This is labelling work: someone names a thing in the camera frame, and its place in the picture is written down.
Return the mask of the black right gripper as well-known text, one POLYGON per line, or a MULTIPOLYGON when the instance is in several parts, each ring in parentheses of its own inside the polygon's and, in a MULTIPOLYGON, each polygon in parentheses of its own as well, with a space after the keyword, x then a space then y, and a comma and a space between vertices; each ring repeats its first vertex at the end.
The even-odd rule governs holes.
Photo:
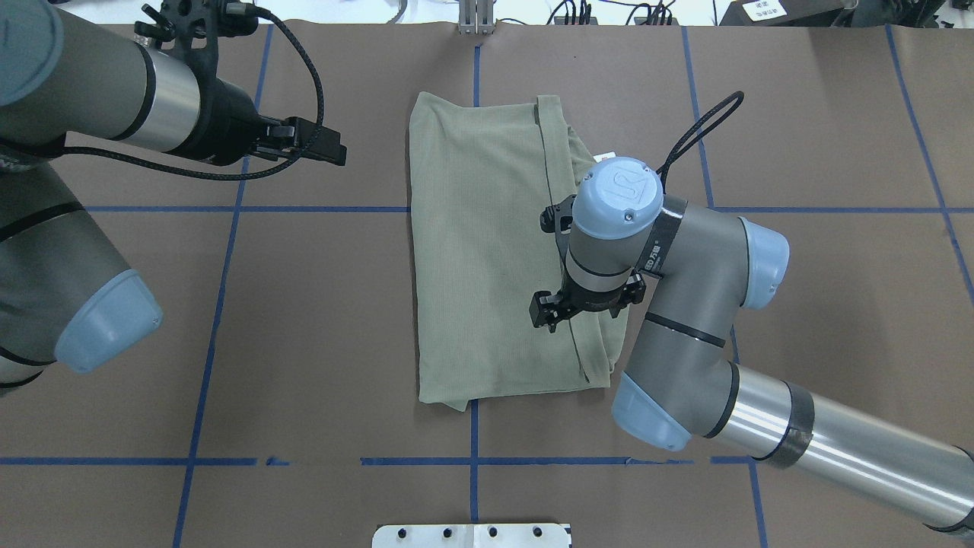
POLYGON ((636 269, 612 276, 593 274, 574 259, 569 247, 574 201, 575 194, 571 194, 540 214, 540 229, 555 237, 562 282, 556 294, 533 294, 530 316, 533 327, 546 327, 550 333, 555 333, 558 323, 581 312, 608 311, 616 318, 627 306, 643 302, 646 295, 646 282, 636 269))

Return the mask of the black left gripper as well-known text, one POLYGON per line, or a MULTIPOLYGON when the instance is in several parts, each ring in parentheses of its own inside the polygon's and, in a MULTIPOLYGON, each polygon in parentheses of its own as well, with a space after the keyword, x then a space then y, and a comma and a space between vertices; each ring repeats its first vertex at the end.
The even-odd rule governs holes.
POLYGON ((261 115, 246 91, 218 77, 219 39, 254 34, 260 20, 277 21, 271 11, 244 1, 164 1, 142 10, 149 22, 133 27, 148 41, 135 146, 215 166, 250 155, 345 165, 337 131, 299 116, 261 115))

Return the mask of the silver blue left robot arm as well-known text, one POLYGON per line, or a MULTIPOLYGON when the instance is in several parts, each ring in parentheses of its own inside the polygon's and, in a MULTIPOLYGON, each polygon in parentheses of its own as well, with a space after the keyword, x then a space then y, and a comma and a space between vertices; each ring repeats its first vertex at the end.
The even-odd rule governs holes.
POLYGON ((244 1, 164 1, 128 39, 49 1, 2 3, 2 393, 49 365, 90 372, 156 332, 164 313, 68 188, 53 160, 87 155, 199 180, 229 174, 180 169, 114 150, 69 146, 87 135, 212 166, 248 156, 272 176, 307 158, 343 166, 347 149, 323 124, 323 85, 297 37, 270 10, 244 1), (258 112, 220 79, 218 41, 277 27, 314 84, 313 121, 258 112))

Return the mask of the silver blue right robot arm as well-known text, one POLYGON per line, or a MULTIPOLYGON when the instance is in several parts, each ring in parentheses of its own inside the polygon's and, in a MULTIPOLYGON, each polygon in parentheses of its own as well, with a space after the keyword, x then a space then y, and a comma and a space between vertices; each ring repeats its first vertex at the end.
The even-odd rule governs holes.
POLYGON ((797 469, 972 545, 972 454, 749 370, 724 357, 741 308, 773 299, 790 246, 741 216, 691 205, 627 157, 597 162, 577 192, 540 213, 561 263, 559 291, 533 295, 534 327, 554 332, 591 312, 616 317, 657 279, 612 414, 668 451, 691 437, 735 445, 760 464, 797 469))

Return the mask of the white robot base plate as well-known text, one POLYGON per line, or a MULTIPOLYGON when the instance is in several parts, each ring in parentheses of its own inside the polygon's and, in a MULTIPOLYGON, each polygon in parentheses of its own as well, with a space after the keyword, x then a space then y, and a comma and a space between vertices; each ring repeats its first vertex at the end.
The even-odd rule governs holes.
POLYGON ((569 524, 387 524, 372 547, 571 547, 569 524))

